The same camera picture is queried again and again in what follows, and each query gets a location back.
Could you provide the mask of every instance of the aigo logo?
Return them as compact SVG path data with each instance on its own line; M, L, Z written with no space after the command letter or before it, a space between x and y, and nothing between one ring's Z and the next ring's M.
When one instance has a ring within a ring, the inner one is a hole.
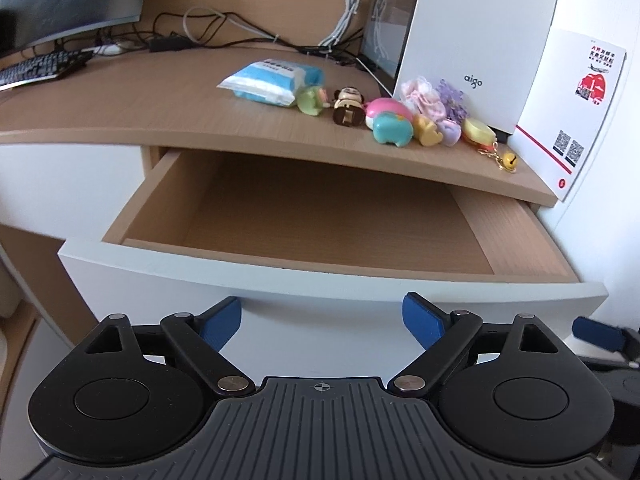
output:
M465 81L468 82L473 88L482 86L482 80L473 77L472 75L465 75Z

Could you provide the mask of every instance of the black keyboard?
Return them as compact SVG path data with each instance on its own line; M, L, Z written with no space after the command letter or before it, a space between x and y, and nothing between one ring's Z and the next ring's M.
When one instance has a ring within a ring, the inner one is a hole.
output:
M93 52L60 50L35 56L0 70L0 91L29 83L60 79L85 66Z

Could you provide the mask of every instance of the metal screw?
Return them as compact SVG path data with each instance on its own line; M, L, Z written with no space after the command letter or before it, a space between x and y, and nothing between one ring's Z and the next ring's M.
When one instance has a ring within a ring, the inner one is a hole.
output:
M249 386L249 381L239 375L229 375L218 381L218 387L226 392L239 392Z
M417 375L401 375L396 377L394 384L401 392L416 392L426 386L424 379Z

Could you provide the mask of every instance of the poster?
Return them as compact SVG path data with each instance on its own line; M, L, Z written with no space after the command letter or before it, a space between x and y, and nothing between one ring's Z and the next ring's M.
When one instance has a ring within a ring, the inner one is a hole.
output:
M602 127L625 50L552 28L509 145L564 200Z

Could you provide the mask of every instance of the brown figurine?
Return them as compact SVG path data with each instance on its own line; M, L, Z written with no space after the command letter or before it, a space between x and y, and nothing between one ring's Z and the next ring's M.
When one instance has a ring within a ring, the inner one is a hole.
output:
M364 97L357 88L347 86L342 90L336 90L334 97L334 123L342 126L360 126L364 122Z

